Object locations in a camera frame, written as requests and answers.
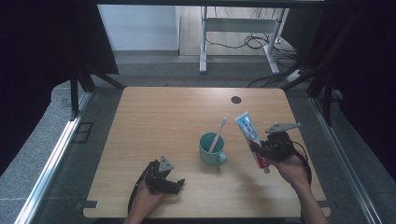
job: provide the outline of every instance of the power strip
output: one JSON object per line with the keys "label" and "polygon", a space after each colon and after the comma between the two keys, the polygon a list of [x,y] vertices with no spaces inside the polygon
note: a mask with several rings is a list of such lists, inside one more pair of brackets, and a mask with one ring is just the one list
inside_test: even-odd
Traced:
{"label": "power strip", "polygon": [[302,73],[303,73],[303,71],[301,71],[300,69],[295,70],[290,76],[288,76],[287,81],[288,81],[288,82],[294,81],[294,80],[295,80],[297,77],[299,77]]}

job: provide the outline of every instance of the wall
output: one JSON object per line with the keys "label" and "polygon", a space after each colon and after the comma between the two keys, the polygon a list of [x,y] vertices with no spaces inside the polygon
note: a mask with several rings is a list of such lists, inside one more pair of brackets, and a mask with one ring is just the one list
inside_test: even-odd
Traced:
{"label": "wall", "polygon": [[113,50],[177,50],[178,7],[98,6]]}

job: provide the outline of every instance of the teal mug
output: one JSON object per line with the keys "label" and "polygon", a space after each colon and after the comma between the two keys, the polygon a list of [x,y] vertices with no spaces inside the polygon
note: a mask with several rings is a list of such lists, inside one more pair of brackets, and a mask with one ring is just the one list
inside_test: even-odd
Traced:
{"label": "teal mug", "polygon": [[201,159],[209,165],[222,165],[227,161],[227,156],[224,154],[224,139],[219,136],[218,142],[215,144],[212,152],[209,152],[212,146],[213,140],[216,137],[216,133],[205,133],[199,140],[199,149],[201,153]]}

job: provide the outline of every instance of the mug handle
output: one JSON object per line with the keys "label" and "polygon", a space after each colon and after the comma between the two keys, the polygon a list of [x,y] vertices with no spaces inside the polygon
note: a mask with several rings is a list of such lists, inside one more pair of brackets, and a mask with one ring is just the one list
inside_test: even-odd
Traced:
{"label": "mug handle", "polygon": [[227,161],[227,156],[224,154],[224,152],[221,152],[219,154],[218,159],[216,160],[217,165],[222,165]]}

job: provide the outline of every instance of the black curtain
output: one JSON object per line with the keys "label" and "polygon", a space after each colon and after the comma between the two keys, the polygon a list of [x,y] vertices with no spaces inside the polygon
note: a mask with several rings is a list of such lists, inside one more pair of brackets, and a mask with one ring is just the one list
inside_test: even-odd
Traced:
{"label": "black curtain", "polygon": [[347,119],[396,179],[396,14],[369,0],[332,65]]}
{"label": "black curtain", "polygon": [[42,118],[53,88],[83,74],[117,74],[97,5],[0,3],[0,173]]}

